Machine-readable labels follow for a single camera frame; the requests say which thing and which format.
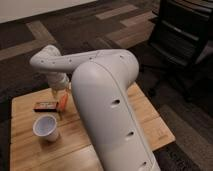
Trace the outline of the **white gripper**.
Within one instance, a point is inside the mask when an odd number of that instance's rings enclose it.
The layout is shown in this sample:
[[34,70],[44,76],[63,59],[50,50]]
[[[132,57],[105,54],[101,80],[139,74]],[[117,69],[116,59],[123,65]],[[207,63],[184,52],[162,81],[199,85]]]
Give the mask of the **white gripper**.
[[49,73],[46,75],[51,93],[54,99],[58,99],[58,91],[66,88],[66,92],[71,94],[71,83],[65,73]]

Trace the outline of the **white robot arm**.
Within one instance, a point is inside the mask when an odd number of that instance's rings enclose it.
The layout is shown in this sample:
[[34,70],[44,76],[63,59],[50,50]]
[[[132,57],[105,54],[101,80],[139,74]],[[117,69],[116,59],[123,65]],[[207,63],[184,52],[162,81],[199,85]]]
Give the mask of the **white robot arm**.
[[161,171],[129,102],[139,64],[126,49],[62,55],[48,45],[30,59],[48,74],[72,75],[71,92],[104,171]]

